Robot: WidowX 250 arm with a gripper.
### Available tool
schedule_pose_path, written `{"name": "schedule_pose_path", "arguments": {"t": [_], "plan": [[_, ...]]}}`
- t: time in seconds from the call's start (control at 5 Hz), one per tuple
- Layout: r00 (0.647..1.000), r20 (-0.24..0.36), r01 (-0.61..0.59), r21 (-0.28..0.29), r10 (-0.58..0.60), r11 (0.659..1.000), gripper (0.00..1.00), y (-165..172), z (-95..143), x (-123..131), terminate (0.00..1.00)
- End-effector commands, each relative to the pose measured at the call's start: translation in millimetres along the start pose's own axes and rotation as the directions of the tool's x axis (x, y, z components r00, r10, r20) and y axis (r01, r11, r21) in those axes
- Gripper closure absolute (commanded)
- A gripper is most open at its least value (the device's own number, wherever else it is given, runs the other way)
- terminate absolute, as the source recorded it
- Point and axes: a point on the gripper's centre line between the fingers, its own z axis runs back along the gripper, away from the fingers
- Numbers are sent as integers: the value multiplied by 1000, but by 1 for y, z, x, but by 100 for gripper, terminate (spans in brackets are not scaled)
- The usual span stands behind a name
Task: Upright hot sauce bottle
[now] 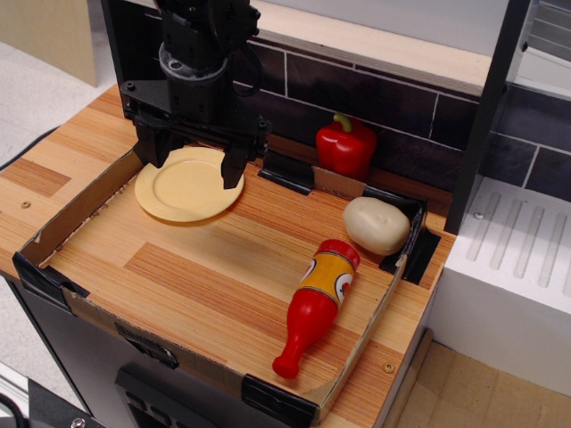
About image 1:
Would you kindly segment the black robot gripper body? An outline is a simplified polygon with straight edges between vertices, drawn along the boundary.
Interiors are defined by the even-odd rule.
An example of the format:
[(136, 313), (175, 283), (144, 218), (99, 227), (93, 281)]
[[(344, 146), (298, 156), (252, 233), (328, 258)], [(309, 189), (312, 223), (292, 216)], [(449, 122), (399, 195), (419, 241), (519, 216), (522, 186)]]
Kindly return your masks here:
[(237, 140), (253, 140), (257, 155), (267, 148), (271, 130), (268, 119), (243, 102), (256, 94), (263, 77), (263, 66), (253, 49), (244, 45), (240, 54), (252, 68), (252, 83), (243, 88), (233, 81), (234, 56), (209, 69), (193, 69), (161, 47), (160, 65), (164, 80), (128, 80), (120, 85), (123, 107), (134, 124), (135, 116), (156, 118), (170, 123), (172, 151), (184, 139), (197, 139), (223, 146)]

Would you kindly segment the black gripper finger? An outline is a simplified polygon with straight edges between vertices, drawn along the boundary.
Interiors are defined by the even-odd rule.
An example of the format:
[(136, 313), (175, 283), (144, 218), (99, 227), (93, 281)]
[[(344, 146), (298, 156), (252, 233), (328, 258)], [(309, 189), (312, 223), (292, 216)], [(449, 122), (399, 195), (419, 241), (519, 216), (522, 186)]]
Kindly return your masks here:
[(135, 116), (134, 125), (140, 152), (148, 163), (161, 168), (173, 148), (170, 123), (156, 118)]
[(256, 158), (257, 149), (253, 140), (237, 140), (224, 150), (220, 172), (225, 189), (237, 187), (246, 165)]

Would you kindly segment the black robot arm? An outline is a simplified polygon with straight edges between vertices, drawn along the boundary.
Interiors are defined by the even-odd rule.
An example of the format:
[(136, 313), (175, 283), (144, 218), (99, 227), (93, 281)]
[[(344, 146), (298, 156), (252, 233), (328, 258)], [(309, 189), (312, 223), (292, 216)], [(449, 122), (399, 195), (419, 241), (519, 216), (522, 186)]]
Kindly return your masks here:
[(125, 114), (136, 128), (145, 161), (163, 166), (186, 140), (223, 147), (223, 185), (237, 187), (248, 162), (266, 148), (270, 122), (244, 103), (260, 86), (239, 90), (233, 81), (236, 52), (263, 68), (248, 40), (257, 35), (260, 12), (247, 1), (158, 1), (163, 80), (120, 85)]

